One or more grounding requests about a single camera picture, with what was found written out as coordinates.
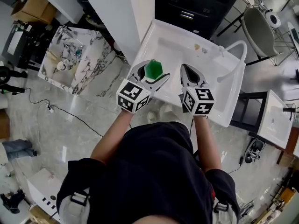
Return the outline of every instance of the tile floor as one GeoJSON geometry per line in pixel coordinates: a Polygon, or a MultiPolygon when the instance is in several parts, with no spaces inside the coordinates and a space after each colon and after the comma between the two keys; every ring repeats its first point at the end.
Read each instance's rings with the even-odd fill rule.
{"type": "MultiPolygon", "coordinates": [[[[239,33],[233,36],[228,31],[228,35],[224,37],[236,41],[239,38],[239,33]]],[[[224,41],[223,38],[217,42],[225,45],[224,41]]],[[[118,80],[119,83],[127,71],[128,67],[124,66],[122,75],[118,80]]],[[[38,78],[34,71],[29,71],[29,77],[26,81],[12,79],[10,82],[11,84],[30,87],[33,102],[48,99],[51,104],[77,115],[102,135],[120,112],[115,103],[115,91],[111,91],[105,97],[74,96],[38,78]]],[[[94,131],[76,118],[57,109],[51,113],[45,103],[31,104],[28,99],[29,90],[26,90],[25,94],[7,96],[9,99],[7,113],[11,122],[11,139],[29,139],[40,153],[40,156],[32,159],[24,157],[12,162],[16,176],[25,192],[28,190],[26,177],[30,177],[42,167],[47,168],[60,180],[63,180],[67,173],[67,161],[88,157],[100,140],[94,131]],[[66,162],[63,161],[62,157],[63,147],[67,148],[66,162]]],[[[135,127],[146,124],[148,111],[158,112],[161,105],[162,102],[151,101],[147,107],[134,116],[131,125],[135,127]]],[[[190,115],[183,114],[180,109],[175,109],[175,114],[190,127],[190,115]]],[[[249,142],[247,132],[235,127],[223,128],[212,122],[210,125],[222,154],[223,169],[227,172],[237,169],[240,156],[243,155],[249,142]]],[[[194,147],[196,147],[194,128],[191,132],[191,138],[194,147]]],[[[261,152],[260,160],[251,164],[243,164],[238,171],[231,174],[236,184],[238,202],[247,203],[252,200],[255,202],[254,209],[244,219],[243,223],[250,223],[251,220],[259,216],[263,211],[261,207],[269,204],[270,194],[276,188],[276,183],[279,183],[286,173],[286,168],[281,168],[276,164],[279,152],[274,147],[267,145],[261,152]]]]}

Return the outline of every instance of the faucet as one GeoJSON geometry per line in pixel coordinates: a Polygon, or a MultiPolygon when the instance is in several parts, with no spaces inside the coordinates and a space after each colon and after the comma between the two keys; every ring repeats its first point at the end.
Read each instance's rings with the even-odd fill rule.
{"type": "Polygon", "coordinates": [[[70,38],[76,39],[77,38],[77,32],[73,32],[71,29],[69,29],[66,25],[59,28],[59,30],[56,33],[56,37],[58,37],[56,44],[59,44],[61,41],[61,38],[64,34],[67,34],[70,38]]]}

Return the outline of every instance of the chair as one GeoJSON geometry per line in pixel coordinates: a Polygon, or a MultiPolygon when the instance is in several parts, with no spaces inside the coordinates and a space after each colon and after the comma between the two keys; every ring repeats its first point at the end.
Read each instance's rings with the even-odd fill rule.
{"type": "Polygon", "coordinates": [[[224,28],[217,36],[220,36],[236,21],[241,23],[244,33],[255,51],[258,59],[256,61],[247,63],[252,65],[275,56],[280,55],[274,49],[274,34],[264,15],[255,7],[248,8],[243,14],[237,17],[232,23],[224,28]]]}

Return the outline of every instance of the sink basin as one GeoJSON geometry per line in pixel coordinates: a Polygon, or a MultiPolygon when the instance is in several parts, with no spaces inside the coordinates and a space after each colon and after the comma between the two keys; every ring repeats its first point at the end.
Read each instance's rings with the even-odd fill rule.
{"type": "Polygon", "coordinates": [[[184,63],[194,66],[204,75],[216,99],[209,119],[229,126],[240,93],[244,62],[227,51],[220,52],[216,44],[198,35],[159,20],[152,22],[132,66],[150,59],[161,62],[163,73],[171,74],[154,98],[181,106],[180,67],[184,63]],[[231,76],[217,81],[232,71],[231,76]]]}
{"type": "Polygon", "coordinates": [[[109,93],[122,69],[122,61],[99,31],[69,29],[74,34],[72,37],[67,33],[61,36],[63,29],[57,30],[38,76],[71,94],[109,93]],[[57,63],[65,60],[68,68],[58,70],[57,63]]]}
{"type": "Polygon", "coordinates": [[[272,90],[268,91],[263,118],[257,134],[281,148],[288,142],[292,120],[290,113],[283,112],[287,105],[272,90]]]}

